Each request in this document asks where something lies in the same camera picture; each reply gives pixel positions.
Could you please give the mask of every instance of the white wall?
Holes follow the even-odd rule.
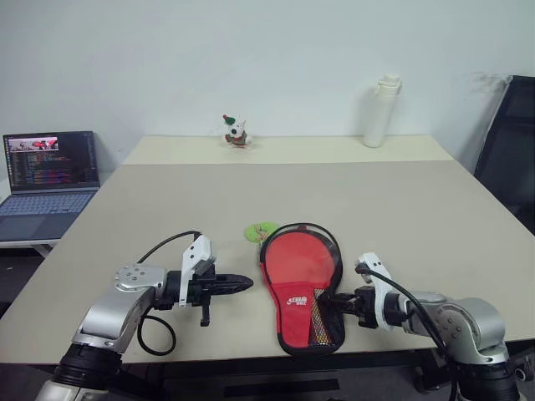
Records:
[[[215,135],[224,113],[256,135],[353,135],[369,89],[395,72],[404,88],[392,134],[432,134],[471,168],[502,78],[535,73],[533,9],[533,0],[0,0],[0,133],[92,129],[102,170],[142,135]]]

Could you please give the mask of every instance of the beige tabletop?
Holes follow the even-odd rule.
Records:
[[[190,229],[203,231],[215,244],[218,272],[244,274],[255,285],[212,298],[210,327],[199,326],[198,307],[157,313],[176,329],[175,352],[151,356],[133,339],[124,360],[284,355],[257,247],[243,237],[245,227],[259,221],[310,221],[329,229],[343,253],[340,292],[364,285],[354,261],[374,251],[409,289],[484,298],[502,313],[508,340],[535,337],[534,237],[430,137],[392,139],[379,150],[357,145],[354,138],[287,139],[288,148],[298,145],[295,163],[285,150],[277,152],[284,140],[259,140],[256,149],[238,153],[222,148],[218,138],[143,139],[0,320],[0,362],[57,363],[114,272],[158,241]],[[323,152],[317,149],[322,141]],[[158,149],[165,153],[163,164]],[[195,152],[198,158],[191,156]],[[277,163],[269,163],[273,152]],[[202,155],[211,159],[200,164]],[[187,240],[172,242],[148,261],[179,269],[186,245]],[[146,326],[147,342],[164,348],[165,330]],[[358,327],[350,316],[345,327],[341,353],[432,345],[401,329]]]

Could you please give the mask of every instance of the floor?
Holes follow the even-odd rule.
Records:
[[[12,302],[33,275],[43,259],[21,251],[0,250],[0,306],[2,302]],[[133,365],[130,373],[144,377],[146,365]],[[0,401],[34,400],[49,373],[25,365],[0,364]],[[246,375],[215,377],[195,380],[173,380],[166,382],[166,399],[228,400],[228,401],[442,401],[447,400],[449,387],[445,386],[429,394],[419,394],[412,385],[413,372],[408,368],[345,369],[329,372]],[[313,381],[324,385],[323,391],[272,393],[258,395],[264,391],[274,391],[284,383]],[[250,384],[249,387],[237,387]],[[519,383],[519,388],[528,400],[535,401],[535,382]],[[128,401],[130,397],[111,394],[110,401]]]

